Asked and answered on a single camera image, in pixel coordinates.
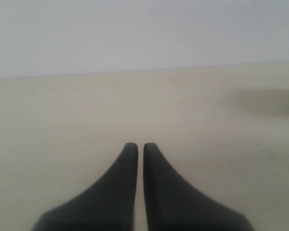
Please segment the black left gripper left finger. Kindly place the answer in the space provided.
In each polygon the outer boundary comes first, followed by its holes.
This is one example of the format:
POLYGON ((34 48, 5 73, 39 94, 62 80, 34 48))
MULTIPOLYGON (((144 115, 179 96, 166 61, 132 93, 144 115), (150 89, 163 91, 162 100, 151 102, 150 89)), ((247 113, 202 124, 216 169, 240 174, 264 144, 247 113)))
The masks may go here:
POLYGON ((44 213, 35 231, 132 231, 138 146, 126 143, 112 166, 87 190, 44 213))

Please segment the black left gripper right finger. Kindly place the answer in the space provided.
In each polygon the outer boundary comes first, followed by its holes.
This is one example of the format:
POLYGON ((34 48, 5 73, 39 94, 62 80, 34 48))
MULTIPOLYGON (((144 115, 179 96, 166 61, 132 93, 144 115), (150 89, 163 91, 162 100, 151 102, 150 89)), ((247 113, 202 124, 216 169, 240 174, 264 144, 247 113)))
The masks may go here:
POLYGON ((144 145, 144 201, 150 231, 252 231, 248 219, 189 184, 155 143, 144 145))

